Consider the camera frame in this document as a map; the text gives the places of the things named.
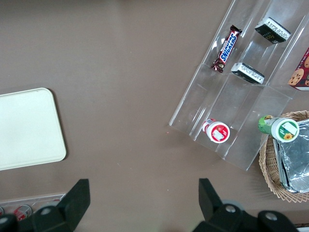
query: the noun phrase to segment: acrylic shelf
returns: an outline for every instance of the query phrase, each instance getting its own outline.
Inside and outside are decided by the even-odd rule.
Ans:
[[[254,27],[272,17],[291,32],[282,43],[272,44]],[[210,68],[234,24],[243,30],[223,73]],[[306,49],[309,38],[309,1],[232,1],[202,63],[198,66],[169,124],[224,160],[248,170],[266,139],[257,128],[263,115],[279,116],[296,91],[287,83]],[[231,73],[244,62],[265,76],[253,85]],[[207,118],[230,127],[229,139],[216,144],[202,131]]]

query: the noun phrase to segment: woven basket rim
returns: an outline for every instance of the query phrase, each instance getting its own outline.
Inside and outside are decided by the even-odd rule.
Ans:
[[[281,117],[291,118],[295,121],[300,121],[309,118],[309,111],[296,111],[282,114]],[[260,149],[259,164],[265,178],[265,181],[278,198],[288,202],[306,202],[309,200],[308,193],[291,193],[287,191],[279,181],[279,170],[277,167],[276,155],[272,136],[267,136],[266,141]]]

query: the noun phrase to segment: cookie box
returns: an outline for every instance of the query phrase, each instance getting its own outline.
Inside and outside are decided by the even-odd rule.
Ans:
[[[292,74],[288,84],[298,90],[309,90],[309,48]]]

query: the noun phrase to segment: can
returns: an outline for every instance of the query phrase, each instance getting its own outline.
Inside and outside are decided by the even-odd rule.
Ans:
[[[263,116],[258,122],[259,130],[264,134],[270,134],[274,139],[288,143],[299,135],[299,125],[290,118]]]
[[[0,216],[2,216],[3,214],[4,214],[4,209],[0,207]]]
[[[13,213],[16,215],[17,220],[21,221],[28,218],[32,214],[32,209],[29,205],[23,204],[15,209]]]
[[[230,128],[225,123],[217,122],[213,118],[204,121],[202,129],[210,140],[217,144],[224,143],[230,137]]]

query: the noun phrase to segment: brown table surface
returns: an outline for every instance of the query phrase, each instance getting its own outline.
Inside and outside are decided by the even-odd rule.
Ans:
[[[203,219],[198,179],[248,213],[308,222],[308,203],[267,187],[168,125],[230,1],[89,0],[0,3],[0,94],[53,91],[64,161],[1,171],[1,200],[68,191],[89,178],[77,232],[189,232]],[[285,112],[309,109],[298,92]]]

